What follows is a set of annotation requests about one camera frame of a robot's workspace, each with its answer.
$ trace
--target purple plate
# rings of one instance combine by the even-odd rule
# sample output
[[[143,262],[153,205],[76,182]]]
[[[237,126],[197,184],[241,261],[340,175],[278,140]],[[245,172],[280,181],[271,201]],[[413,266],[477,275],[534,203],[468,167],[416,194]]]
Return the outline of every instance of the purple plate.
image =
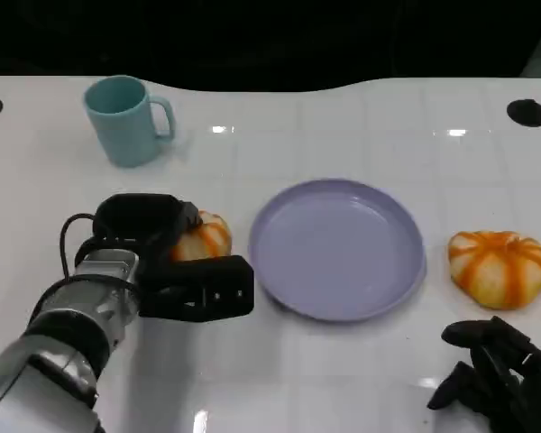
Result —
[[[425,277],[423,239],[383,192],[350,180],[313,180],[282,191],[256,217],[255,275],[300,314],[353,321],[383,313]]]

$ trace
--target mug handle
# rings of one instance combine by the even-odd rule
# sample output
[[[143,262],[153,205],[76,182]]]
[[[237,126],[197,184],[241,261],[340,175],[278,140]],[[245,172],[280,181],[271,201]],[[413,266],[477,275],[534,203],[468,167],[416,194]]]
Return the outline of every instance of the mug handle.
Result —
[[[156,135],[158,138],[172,140],[174,138],[174,114],[172,114],[172,105],[168,99],[164,97],[156,97],[154,95],[150,96],[151,104],[158,104],[164,108],[164,113],[166,118],[169,121],[169,131],[165,134],[161,134],[157,131]]]

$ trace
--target light blue mug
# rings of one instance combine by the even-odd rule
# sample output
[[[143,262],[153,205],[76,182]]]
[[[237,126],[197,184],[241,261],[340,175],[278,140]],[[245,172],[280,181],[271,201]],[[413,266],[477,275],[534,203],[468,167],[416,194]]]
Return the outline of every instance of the light blue mug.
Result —
[[[169,130],[157,132],[151,104],[164,108]],[[134,77],[117,75],[90,86],[84,94],[90,122],[108,159],[119,167],[136,167],[156,158],[174,138],[174,114],[170,102],[149,95]]]

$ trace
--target small pumpkin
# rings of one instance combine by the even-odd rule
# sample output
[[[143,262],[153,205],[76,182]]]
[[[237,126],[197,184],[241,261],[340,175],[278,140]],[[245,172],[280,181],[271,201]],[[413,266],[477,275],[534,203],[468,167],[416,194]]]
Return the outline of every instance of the small pumpkin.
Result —
[[[229,255],[233,246],[228,224],[217,214],[199,212],[202,225],[182,234],[170,250],[174,262],[209,259]]]
[[[541,291],[541,244],[515,232],[460,232],[449,241],[453,281],[490,309],[517,309]]]

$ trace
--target white table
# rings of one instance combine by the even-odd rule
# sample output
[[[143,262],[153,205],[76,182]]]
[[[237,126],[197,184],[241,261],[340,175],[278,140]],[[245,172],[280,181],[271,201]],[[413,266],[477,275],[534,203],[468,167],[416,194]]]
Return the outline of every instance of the white table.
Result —
[[[426,409],[463,351],[444,326],[491,313],[448,278],[458,230],[511,229],[541,241],[541,128],[507,103],[541,80],[381,80],[305,94],[213,94],[149,83],[179,121],[171,154],[135,170],[107,162],[81,96],[91,78],[0,78],[0,350],[61,276],[64,219],[119,191],[171,193],[222,214],[246,254],[260,206],[323,176],[388,191],[415,216],[428,275],[406,305],[350,327],[298,318],[258,293],[246,318],[205,325],[137,320],[100,383],[110,432],[482,432],[466,410]],[[88,224],[69,234],[69,253]],[[541,346],[541,296],[501,314]]]

